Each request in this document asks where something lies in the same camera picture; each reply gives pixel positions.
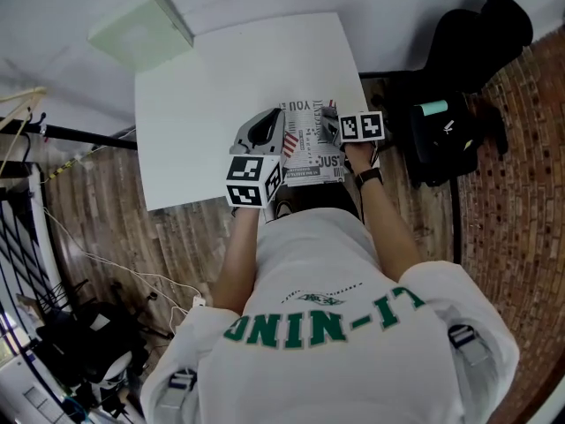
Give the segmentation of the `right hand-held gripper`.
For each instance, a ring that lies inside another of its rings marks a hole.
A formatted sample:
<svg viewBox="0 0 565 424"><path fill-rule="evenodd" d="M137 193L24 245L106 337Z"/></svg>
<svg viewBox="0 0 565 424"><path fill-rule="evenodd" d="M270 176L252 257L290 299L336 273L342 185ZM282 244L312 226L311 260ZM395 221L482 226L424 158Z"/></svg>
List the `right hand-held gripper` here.
<svg viewBox="0 0 565 424"><path fill-rule="evenodd" d="M320 111L320 123L322 139L340 149L347 143L374 143L385 139L381 111L339 116L335 108L323 107Z"/></svg>

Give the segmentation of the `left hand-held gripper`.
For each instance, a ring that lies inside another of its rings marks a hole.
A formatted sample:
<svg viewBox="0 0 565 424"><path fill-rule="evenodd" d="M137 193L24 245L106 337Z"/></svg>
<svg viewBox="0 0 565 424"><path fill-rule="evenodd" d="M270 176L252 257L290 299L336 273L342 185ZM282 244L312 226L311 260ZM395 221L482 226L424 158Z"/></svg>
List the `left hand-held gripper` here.
<svg viewBox="0 0 565 424"><path fill-rule="evenodd" d="M283 182L285 114L264 110L244 123L230 147L226 199L233 208L266 208Z"/></svg>

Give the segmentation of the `person's right hand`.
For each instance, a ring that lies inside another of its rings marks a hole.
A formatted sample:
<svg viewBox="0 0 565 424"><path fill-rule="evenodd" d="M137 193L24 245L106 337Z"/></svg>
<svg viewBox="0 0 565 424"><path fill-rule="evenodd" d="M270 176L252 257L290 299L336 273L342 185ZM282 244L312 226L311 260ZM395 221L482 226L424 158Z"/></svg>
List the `person's right hand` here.
<svg viewBox="0 0 565 424"><path fill-rule="evenodd" d="M375 147L371 142L346 143L343 146L345 155L355 175L359 175L373 167Z"/></svg>

